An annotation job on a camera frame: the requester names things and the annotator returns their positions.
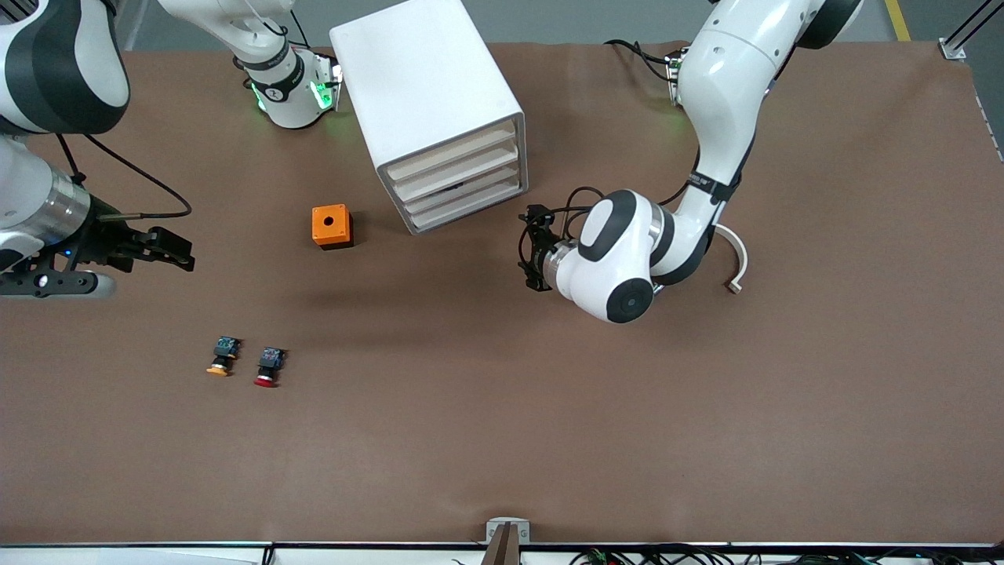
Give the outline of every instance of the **gray floor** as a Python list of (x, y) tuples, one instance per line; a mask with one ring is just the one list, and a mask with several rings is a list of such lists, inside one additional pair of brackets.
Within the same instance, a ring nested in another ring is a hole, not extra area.
[[(313, 44), (330, 45), (328, 30), (401, 0), (301, 0), (296, 15)], [(845, 39), (896, 38), (883, 0), (864, 0), (861, 16)], [(706, 0), (465, 0), (486, 41), (601, 43), (622, 38), (643, 43), (691, 40), (711, 12)], [(119, 24), (127, 49), (222, 49), (195, 26), (176, 20), (157, 0), (126, 0)], [(292, 20), (281, 23), (293, 28)]]
[[(900, 0), (911, 36), (919, 41), (948, 37), (982, 0)], [(1004, 13), (998, 13), (966, 43), (976, 91), (998, 142), (1004, 139)]]

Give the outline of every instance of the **brown tabletop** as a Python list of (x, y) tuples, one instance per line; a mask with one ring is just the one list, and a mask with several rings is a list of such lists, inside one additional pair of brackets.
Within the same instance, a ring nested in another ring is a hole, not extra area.
[[(0, 303), (0, 541), (456, 541), (498, 515), (538, 541), (1001, 538), (1004, 167), (967, 66), (799, 51), (723, 218), (746, 290), (718, 240), (617, 327), (524, 288), (516, 215), (583, 184), (666, 197), (693, 129), (623, 49), (492, 50), (531, 191), (423, 236), (350, 104), (283, 130), (227, 55), (128, 53), (101, 138), (191, 199), (163, 223), (197, 268)], [(122, 211), (175, 206), (71, 145)], [(360, 241), (321, 251), (310, 208), (337, 202)], [(221, 334), (246, 340), (229, 378), (205, 373)], [(265, 346), (290, 351), (277, 390)]]

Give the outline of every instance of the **yellow tape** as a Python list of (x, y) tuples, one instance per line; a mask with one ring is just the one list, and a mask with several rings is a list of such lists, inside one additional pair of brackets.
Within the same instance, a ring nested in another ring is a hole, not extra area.
[(893, 20), (897, 40), (910, 41), (910, 30), (907, 29), (907, 20), (903, 19), (900, 0), (886, 0), (886, 9), (889, 10), (889, 19)]

